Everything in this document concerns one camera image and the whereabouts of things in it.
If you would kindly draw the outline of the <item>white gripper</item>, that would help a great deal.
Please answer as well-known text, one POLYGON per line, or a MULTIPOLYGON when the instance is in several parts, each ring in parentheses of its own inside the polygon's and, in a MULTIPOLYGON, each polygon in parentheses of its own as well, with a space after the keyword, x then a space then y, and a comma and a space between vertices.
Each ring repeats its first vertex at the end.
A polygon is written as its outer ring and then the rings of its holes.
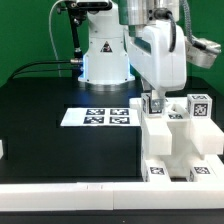
POLYGON ((135 38, 130 37, 128 30, 125 30, 129 62, 143 77, 143 92, 150 93, 150 113, 160 114, 164 109, 165 96, 158 91, 181 90, 186 83, 184 33, 180 26, 176 26, 176 46, 174 51, 170 52, 171 23, 157 20, 155 24, 142 29, 140 40, 148 43, 150 49, 145 50, 142 46, 137 46, 134 43, 135 38))

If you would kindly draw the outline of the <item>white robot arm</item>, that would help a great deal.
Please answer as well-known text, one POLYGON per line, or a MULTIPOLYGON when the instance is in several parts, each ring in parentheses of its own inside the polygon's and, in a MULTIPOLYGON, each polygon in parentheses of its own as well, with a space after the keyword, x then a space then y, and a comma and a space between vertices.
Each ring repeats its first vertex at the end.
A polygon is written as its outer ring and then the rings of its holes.
POLYGON ((87 12, 89 49, 83 80, 115 86, 141 76, 148 114, 165 107, 165 94, 186 83, 185 37, 177 25, 180 0, 77 0, 87 12))

